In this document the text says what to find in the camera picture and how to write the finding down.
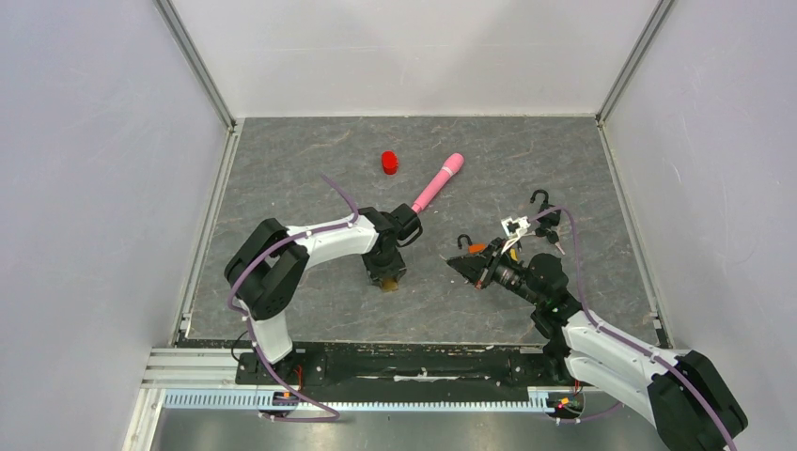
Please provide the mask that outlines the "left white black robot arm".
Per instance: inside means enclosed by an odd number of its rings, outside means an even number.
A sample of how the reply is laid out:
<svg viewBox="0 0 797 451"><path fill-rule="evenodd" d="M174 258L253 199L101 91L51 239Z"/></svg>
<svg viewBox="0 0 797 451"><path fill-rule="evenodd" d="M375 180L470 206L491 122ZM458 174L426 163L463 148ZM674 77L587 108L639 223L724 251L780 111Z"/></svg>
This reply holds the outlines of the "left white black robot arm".
<svg viewBox="0 0 797 451"><path fill-rule="evenodd" d="M359 256L371 285L394 290L407 272L400 249L422 233L417 212L406 204L391 211L361 208L337 222L310 226L262 221L224 270L231 288L228 303L243 314L260 349L259 372L273 383L293 375L286 309L305 271Z"/></svg>

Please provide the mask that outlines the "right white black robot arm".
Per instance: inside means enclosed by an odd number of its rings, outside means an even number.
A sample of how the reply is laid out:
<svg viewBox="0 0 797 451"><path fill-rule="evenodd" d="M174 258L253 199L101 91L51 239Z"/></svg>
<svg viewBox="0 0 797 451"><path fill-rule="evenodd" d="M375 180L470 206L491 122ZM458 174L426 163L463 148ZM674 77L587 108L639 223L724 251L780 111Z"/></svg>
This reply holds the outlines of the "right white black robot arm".
<svg viewBox="0 0 797 451"><path fill-rule="evenodd" d="M550 381L604 391L648 420L670 450L734 449L749 420L707 356L620 331L569 292L559 257L540 253L523 263L503 244L496 239L446 264L477 289L497 285L533 305L530 318L548 341L542 368Z"/></svg>

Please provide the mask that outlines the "black-head key set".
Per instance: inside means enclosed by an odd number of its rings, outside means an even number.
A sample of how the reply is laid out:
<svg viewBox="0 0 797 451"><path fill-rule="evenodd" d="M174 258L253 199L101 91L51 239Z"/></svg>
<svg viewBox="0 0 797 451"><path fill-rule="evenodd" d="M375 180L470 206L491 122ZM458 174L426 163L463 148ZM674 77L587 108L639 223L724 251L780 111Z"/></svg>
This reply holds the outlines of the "black-head key set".
<svg viewBox="0 0 797 451"><path fill-rule="evenodd" d="M565 251L560 243L558 233L548 227L538 227L535 229L535 235L539 238L544 238L547 242L553 245L561 255L565 255Z"/></svg>

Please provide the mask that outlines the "orange black padlock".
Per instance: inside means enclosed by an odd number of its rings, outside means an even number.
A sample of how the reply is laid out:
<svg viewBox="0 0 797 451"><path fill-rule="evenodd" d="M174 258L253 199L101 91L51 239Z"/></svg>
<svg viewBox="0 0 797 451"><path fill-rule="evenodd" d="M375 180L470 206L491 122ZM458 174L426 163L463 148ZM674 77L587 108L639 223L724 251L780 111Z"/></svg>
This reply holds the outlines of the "orange black padlock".
<svg viewBox="0 0 797 451"><path fill-rule="evenodd" d="M460 234L457 238L457 246L460 250L466 250L468 254L479 254L487 248L483 242L473 242L467 234Z"/></svg>

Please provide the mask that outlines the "small brass padlock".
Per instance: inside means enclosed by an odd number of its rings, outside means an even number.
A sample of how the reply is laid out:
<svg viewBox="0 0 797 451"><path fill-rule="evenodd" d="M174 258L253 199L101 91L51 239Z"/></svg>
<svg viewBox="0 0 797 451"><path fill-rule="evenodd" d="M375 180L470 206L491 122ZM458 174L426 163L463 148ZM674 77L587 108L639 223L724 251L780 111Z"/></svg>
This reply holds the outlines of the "small brass padlock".
<svg viewBox="0 0 797 451"><path fill-rule="evenodd" d="M380 289L382 292L393 292L399 289L399 284L395 279L383 279L380 281Z"/></svg>

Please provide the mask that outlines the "black Kaijing padlock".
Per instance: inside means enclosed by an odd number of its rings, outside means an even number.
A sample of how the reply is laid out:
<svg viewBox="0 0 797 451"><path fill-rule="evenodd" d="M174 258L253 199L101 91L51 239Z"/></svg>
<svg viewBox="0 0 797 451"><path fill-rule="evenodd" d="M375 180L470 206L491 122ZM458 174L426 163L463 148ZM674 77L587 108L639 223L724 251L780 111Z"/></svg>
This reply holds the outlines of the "black Kaijing padlock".
<svg viewBox="0 0 797 451"><path fill-rule="evenodd" d="M559 210L554 210L555 206L550 203L549 193L546 190L535 190L529 199L529 203L535 204L539 196L542 197L541 201L539 202L537 218L539 226L541 228L553 228L558 226L560 224L561 212Z"/></svg>

